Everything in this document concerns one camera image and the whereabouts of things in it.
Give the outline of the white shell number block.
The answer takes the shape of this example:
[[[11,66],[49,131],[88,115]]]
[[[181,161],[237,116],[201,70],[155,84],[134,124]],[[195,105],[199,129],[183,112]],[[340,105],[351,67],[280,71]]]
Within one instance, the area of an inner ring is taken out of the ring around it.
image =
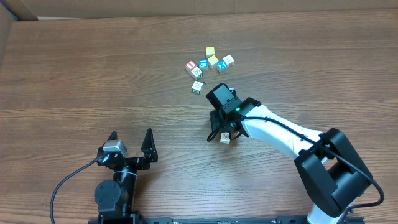
[[[228,132],[223,132],[220,135],[220,143],[223,144],[229,144],[230,143],[230,138],[229,138],[229,133]]]

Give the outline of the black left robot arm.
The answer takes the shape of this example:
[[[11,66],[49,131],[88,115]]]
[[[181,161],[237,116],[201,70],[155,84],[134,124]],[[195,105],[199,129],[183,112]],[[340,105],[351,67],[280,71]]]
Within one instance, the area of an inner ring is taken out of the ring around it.
[[[98,205],[98,217],[92,223],[138,223],[132,211],[136,190],[137,172],[150,169],[158,161],[153,131],[149,128],[144,137],[141,157],[128,157],[127,148],[113,131],[108,140],[98,149],[95,162],[113,171],[113,178],[97,185],[94,198]]]

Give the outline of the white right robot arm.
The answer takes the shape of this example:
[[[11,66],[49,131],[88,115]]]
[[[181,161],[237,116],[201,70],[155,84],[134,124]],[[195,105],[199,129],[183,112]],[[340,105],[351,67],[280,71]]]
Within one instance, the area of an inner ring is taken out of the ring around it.
[[[352,203],[370,186],[371,173],[346,135],[298,126],[253,98],[206,96],[213,105],[211,141],[218,132],[262,140],[293,159],[314,203],[307,223],[343,223]]]

